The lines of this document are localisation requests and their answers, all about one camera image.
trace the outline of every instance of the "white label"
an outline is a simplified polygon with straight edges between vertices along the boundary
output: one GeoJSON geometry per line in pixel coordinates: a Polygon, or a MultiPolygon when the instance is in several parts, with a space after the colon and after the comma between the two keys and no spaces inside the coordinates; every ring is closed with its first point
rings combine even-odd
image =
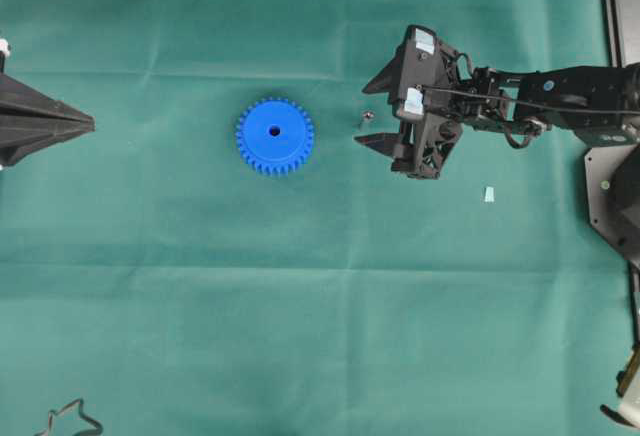
{"type": "Polygon", "coordinates": [[[415,88],[407,90],[407,99],[404,102],[404,110],[407,113],[424,115],[424,107],[422,106],[422,93],[415,88]]]}
{"type": "Polygon", "coordinates": [[[433,54],[436,50],[433,36],[429,33],[416,29],[416,48],[421,49],[429,54],[433,54]]]}
{"type": "Polygon", "coordinates": [[[11,56],[11,47],[6,39],[0,39],[0,53],[3,53],[5,58],[11,56]]]}
{"type": "Polygon", "coordinates": [[[493,186],[487,186],[484,188],[484,202],[494,203],[496,201],[495,191],[493,186]]]}

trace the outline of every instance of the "blue gear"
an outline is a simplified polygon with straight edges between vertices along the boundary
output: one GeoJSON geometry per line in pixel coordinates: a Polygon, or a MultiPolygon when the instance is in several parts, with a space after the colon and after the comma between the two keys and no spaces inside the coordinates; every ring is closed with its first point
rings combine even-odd
{"type": "Polygon", "coordinates": [[[269,98],[247,109],[236,126],[240,154],[262,174],[287,174],[307,162],[313,148],[313,123],[287,99],[269,98]]]}

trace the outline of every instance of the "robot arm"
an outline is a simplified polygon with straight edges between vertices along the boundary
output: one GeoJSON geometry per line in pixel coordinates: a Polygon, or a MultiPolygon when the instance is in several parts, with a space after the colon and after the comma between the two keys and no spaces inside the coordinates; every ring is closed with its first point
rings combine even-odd
{"type": "Polygon", "coordinates": [[[573,131],[591,147],[637,144],[639,78],[638,64],[524,74],[473,69],[465,53],[434,31],[412,25],[395,57],[363,90],[388,93],[393,116],[400,120],[398,132],[356,141],[391,157],[392,171],[418,179],[440,177],[463,125],[502,133],[516,149],[553,126],[573,131]],[[467,62],[466,79],[460,75],[460,58],[467,62]],[[517,98],[509,97],[508,88],[518,90],[517,98]]]}

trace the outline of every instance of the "gear teeth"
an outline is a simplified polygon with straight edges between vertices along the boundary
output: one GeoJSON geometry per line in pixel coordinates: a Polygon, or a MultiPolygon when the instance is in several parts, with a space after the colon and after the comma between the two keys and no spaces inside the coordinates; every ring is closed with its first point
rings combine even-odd
{"type": "Polygon", "coordinates": [[[297,171],[307,162],[313,148],[315,139],[315,128],[313,126],[313,121],[309,117],[307,111],[305,111],[304,108],[297,102],[289,100],[287,98],[269,96],[266,98],[262,98],[260,99],[260,101],[252,104],[246,111],[242,113],[235,125],[235,138],[238,151],[240,152],[242,158],[245,160],[248,166],[250,166],[260,174],[271,177],[280,177],[297,171]],[[251,132],[252,136],[250,140],[253,140],[253,138],[257,136],[255,134],[254,123],[247,124],[252,112],[260,105],[270,101],[278,101],[295,109],[294,113],[297,113],[302,118],[302,126],[304,128],[303,134],[298,133],[296,135],[296,138],[300,138],[300,141],[302,143],[301,146],[287,158],[284,158],[281,163],[273,163],[273,160],[269,159],[268,152],[267,154],[265,154],[264,158],[260,156],[260,154],[254,154],[246,144],[247,134],[245,134],[245,132],[251,132]]]}

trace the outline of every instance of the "teal fabric surface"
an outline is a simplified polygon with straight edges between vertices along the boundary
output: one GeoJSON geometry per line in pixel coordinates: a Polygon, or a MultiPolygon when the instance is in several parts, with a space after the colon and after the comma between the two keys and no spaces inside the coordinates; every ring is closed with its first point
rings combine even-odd
{"type": "Polygon", "coordinates": [[[584,145],[467,130],[417,182],[352,141],[396,127],[360,90],[409,23],[479,66],[607,64],[600,0],[0,0],[8,74],[97,122],[0,175],[2,434],[78,396],[111,435],[623,434],[584,145]],[[270,95],[316,127],[287,178],[234,145],[270,95]]]}

